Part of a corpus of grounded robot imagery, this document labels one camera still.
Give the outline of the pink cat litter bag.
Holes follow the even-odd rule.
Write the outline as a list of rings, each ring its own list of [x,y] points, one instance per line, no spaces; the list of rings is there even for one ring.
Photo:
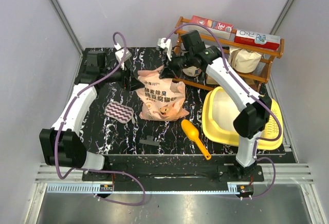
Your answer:
[[[142,101],[141,119],[153,121],[176,121],[189,114],[183,108],[186,99],[184,82],[173,82],[172,79],[160,79],[163,67],[155,70],[138,71],[138,80],[144,88],[136,90]]]

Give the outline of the yellow plastic litter scoop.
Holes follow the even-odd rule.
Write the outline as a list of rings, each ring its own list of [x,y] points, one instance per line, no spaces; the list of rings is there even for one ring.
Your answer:
[[[197,147],[199,148],[199,150],[203,154],[204,158],[206,160],[210,160],[211,155],[208,152],[208,150],[205,148],[203,143],[201,142],[201,140],[199,138],[198,129],[189,120],[182,120],[181,121],[181,127],[182,127],[185,135],[197,145]]]

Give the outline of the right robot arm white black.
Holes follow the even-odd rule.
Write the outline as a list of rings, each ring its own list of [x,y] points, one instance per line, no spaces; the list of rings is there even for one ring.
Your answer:
[[[236,179],[247,180],[257,165],[258,140],[269,121],[272,100],[262,97],[232,69],[224,54],[215,46],[206,47],[200,34],[192,30],[181,37],[186,52],[177,56],[170,39],[157,42],[166,59],[160,78],[177,78],[184,68],[194,66],[213,78],[228,94],[239,110],[233,126],[239,135],[238,151],[233,167],[229,170]]]

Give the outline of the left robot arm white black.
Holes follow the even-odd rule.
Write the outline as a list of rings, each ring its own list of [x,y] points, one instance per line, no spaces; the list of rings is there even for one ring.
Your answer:
[[[87,53],[86,64],[75,78],[72,94],[62,114],[51,128],[40,132],[39,139],[47,165],[94,170],[93,174],[99,180],[109,179],[112,169],[105,164],[105,157],[87,151],[79,132],[89,107],[105,83],[117,82],[128,91],[144,87],[124,64],[131,56],[127,49],[118,50],[115,57],[119,64],[108,72],[105,52]]]

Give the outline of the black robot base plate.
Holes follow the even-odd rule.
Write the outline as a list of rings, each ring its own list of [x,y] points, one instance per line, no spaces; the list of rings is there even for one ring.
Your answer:
[[[238,176],[234,172],[233,165],[216,165],[204,163],[188,163],[183,164],[126,164],[115,163],[104,166],[105,171],[116,171],[115,175],[119,181],[128,180],[127,175],[122,173],[129,173],[132,176],[142,178],[208,178],[211,180],[218,180],[220,182],[239,181],[239,182],[263,182],[264,176],[262,168],[257,165],[249,173]]]

